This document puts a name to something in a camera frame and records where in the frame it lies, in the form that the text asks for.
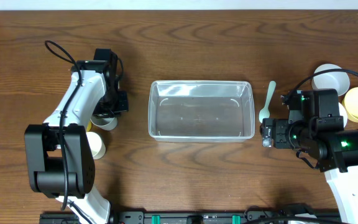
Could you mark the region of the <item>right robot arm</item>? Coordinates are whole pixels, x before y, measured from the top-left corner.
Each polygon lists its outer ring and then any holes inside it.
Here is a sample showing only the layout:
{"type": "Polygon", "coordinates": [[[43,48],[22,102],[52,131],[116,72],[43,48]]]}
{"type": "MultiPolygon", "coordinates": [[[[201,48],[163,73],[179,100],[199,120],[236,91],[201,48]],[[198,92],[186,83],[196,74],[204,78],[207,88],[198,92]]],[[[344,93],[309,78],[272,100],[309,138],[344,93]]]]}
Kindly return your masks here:
{"type": "Polygon", "coordinates": [[[293,149],[297,158],[322,172],[342,222],[358,223],[358,129],[344,128],[337,91],[298,90],[283,99],[289,117],[262,120],[263,146],[293,149]],[[317,163],[311,165],[305,154],[317,163]]]}

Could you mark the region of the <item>cream white plastic cup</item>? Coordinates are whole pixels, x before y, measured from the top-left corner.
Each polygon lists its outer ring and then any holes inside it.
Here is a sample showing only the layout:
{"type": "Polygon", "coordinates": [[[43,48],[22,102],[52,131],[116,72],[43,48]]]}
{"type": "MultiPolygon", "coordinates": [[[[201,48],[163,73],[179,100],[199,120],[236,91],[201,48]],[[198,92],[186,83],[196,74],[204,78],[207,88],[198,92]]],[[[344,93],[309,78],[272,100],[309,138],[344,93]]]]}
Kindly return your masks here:
{"type": "Polygon", "coordinates": [[[101,159],[106,153],[106,146],[104,145],[101,136],[95,132],[87,132],[86,136],[93,159],[101,159]]]}

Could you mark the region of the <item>yellow plastic cup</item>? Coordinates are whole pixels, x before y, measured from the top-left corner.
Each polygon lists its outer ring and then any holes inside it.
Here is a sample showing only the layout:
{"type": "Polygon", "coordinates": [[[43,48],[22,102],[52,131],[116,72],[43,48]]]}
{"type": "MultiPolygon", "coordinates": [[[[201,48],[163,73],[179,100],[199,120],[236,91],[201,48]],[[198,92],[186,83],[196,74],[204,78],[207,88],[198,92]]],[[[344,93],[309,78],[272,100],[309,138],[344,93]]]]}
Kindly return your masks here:
{"type": "Polygon", "coordinates": [[[87,127],[86,127],[86,132],[89,132],[89,131],[91,130],[91,127],[92,127],[92,122],[89,121],[89,122],[88,122],[88,125],[87,125],[87,127]]]}

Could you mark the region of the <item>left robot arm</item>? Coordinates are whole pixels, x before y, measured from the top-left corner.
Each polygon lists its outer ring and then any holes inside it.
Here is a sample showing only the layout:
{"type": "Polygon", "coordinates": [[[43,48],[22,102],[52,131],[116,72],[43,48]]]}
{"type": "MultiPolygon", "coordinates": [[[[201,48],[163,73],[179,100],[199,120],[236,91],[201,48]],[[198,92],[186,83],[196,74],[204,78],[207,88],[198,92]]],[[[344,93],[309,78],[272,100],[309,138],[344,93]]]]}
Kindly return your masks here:
{"type": "Polygon", "coordinates": [[[34,192],[62,201],[80,223],[110,223],[111,204],[98,192],[86,127],[92,117],[116,118],[128,111],[119,90],[122,60],[111,49],[96,49],[92,60],[71,68],[71,83],[55,111],[24,133],[29,184],[34,192]]]}

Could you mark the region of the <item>white plastic bowl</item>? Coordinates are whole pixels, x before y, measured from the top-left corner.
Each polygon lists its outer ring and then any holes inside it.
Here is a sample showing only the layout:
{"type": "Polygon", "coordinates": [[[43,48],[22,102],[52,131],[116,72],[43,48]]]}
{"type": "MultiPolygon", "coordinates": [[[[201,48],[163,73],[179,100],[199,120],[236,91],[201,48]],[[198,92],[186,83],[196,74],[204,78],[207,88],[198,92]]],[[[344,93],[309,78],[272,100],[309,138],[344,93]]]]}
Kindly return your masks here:
{"type": "Polygon", "coordinates": [[[338,106],[339,106],[339,114],[343,117],[343,127],[345,128],[348,120],[347,111],[341,103],[338,103],[338,106]]]}

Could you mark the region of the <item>grey plastic cup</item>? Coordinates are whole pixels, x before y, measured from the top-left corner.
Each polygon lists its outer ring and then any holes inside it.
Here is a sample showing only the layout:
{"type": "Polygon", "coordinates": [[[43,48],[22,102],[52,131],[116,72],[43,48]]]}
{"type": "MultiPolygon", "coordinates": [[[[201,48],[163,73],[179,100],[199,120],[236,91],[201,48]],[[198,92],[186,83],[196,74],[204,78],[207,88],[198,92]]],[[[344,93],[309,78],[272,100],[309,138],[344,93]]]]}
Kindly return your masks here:
{"type": "Polygon", "coordinates": [[[111,131],[117,126],[117,118],[97,118],[92,116],[91,122],[105,131],[111,131]]]}

